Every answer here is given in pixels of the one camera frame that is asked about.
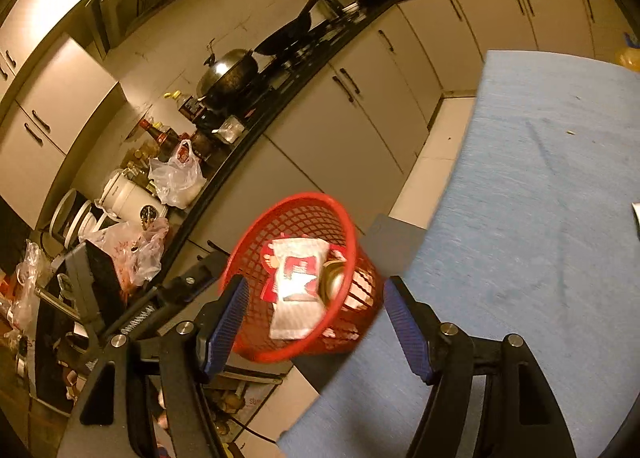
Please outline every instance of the blue tabletop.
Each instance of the blue tabletop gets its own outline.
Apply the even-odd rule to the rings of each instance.
[[[526,339],[579,458],[604,449],[640,391],[639,127],[640,75],[490,52],[449,187],[403,276],[441,320]],[[481,390],[476,380],[476,400]],[[293,458],[404,457],[428,394],[383,311],[279,445]]]

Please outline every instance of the red plastic basket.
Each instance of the red plastic basket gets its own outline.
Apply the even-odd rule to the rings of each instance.
[[[346,249],[340,291],[316,328],[304,339],[294,341],[269,337],[273,305],[260,298],[269,277],[260,262],[260,250],[266,242],[279,237],[281,233],[286,236],[322,238]],[[353,281],[354,272],[357,273],[356,281]],[[249,304],[234,343],[234,351],[255,362],[277,362],[300,354],[348,352],[366,333],[383,300],[384,283],[358,246],[355,226],[344,208],[325,194],[291,196],[258,218],[229,257],[220,280],[221,291],[235,274],[241,274],[247,280]],[[360,285],[363,280],[366,281],[365,288]],[[352,286],[359,287],[357,295],[351,291]],[[365,301],[362,300],[363,294],[366,295]]]

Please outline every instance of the tiled wall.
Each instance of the tiled wall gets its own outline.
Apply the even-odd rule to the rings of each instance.
[[[351,0],[341,0],[348,4]],[[129,105],[111,121],[76,177],[74,186],[100,197],[108,174],[120,163],[139,132],[124,142],[137,120],[150,112],[178,133],[193,125],[162,98],[167,91],[195,92],[212,41],[217,56],[233,48],[255,48],[269,34],[295,18],[306,0],[177,0],[149,19],[111,50],[104,67],[122,84]],[[322,17],[312,12],[313,23]],[[270,58],[254,54],[262,68]]]

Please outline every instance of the white bucket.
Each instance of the white bucket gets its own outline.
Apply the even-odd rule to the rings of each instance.
[[[151,205],[156,209],[159,218],[166,216],[169,209],[142,187],[128,180],[120,171],[114,173],[104,187],[98,205],[111,211],[122,220],[132,223],[142,221],[140,211],[146,205]]]

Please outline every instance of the metal screw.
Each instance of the metal screw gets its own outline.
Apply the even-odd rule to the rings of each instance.
[[[187,335],[187,333],[193,332],[193,323],[191,321],[182,321],[175,327],[175,330],[180,335]]]
[[[452,336],[458,333],[458,327],[453,323],[442,323],[440,325],[440,331],[444,335]]]
[[[125,342],[127,342],[127,336],[121,333],[111,338],[111,346],[114,348],[120,348]]]
[[[524,339],[517,333],[512,333],[507,337],[507,342],[514,348],[520,348],[524,344]]]

